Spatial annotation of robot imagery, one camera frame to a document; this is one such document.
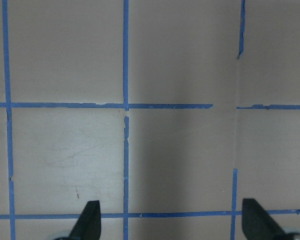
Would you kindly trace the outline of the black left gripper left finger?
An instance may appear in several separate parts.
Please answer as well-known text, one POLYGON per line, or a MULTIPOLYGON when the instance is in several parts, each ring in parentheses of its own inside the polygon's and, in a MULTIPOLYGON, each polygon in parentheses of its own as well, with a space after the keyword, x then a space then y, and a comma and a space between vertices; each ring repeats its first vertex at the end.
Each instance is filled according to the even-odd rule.
POLYGON ((101 207, 99 200, 88 201, 76 224, 72 228, 69 240, 99 240, 101 237, 101 207))

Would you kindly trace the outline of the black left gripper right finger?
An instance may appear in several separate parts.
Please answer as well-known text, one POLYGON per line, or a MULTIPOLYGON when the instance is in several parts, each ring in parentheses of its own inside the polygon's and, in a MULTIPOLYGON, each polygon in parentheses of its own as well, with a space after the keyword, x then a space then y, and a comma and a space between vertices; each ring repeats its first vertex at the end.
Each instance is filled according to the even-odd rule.
POLYGON ((242 200, 241 228, 247 240, 274 240, 286 234, 254 198, 242 200))

